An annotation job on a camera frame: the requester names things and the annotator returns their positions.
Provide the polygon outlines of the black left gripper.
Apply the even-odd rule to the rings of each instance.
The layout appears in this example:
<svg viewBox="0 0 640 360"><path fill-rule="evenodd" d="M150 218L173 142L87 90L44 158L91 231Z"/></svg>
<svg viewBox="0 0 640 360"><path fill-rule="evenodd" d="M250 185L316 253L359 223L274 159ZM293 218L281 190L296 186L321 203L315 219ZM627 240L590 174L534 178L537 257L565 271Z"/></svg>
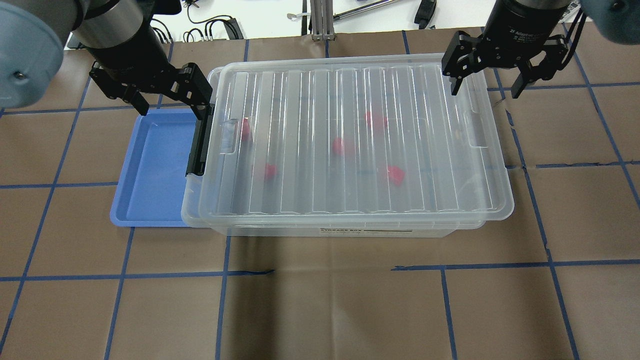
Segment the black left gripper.
<svg viewBox="0 0 640 360"><path fill-rule="evenodd" d="M210 82L196 63L181 68L170 64L150 25L142 25L114 47L89 47L89 53L98 64L90 70L90 78L110 100L122 100L146 116L150 104L142 94L162 94L189 105L199 121L209 120Z"/></svg>

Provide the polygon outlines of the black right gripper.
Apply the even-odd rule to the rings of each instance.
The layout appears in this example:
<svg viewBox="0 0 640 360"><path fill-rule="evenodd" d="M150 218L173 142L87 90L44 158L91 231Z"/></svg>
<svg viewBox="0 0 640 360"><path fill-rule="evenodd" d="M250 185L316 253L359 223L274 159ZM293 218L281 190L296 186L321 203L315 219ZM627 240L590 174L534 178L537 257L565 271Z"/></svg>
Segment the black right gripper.
<svg viewBox="0 0 640 360"><path fill-rule="evenodd" d="M518 99L538 80L548 81L570 61L567 38L552 35L569 0L497 0L484 30L471 36L457 30L442 57L442 75L456 96L463 80L486 68L519 69L510 87Z"/></svg>

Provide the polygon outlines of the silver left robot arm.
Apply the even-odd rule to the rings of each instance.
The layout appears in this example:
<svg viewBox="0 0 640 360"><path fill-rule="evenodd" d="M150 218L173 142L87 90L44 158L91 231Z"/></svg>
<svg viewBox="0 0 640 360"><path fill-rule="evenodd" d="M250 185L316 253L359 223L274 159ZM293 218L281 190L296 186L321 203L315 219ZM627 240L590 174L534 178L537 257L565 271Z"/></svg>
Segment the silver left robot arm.
<svg viewBox="0 0 640 360"><path fill-rule="evenodd" d="M0 3L0 89L3 109L35 104L61 68L70 35L93 56L89 72L103 94L145 116L144 94L213 113L213 89L195 63L170 64L151 27L155 15L181 12L178 0L3 0Z"/></svg>

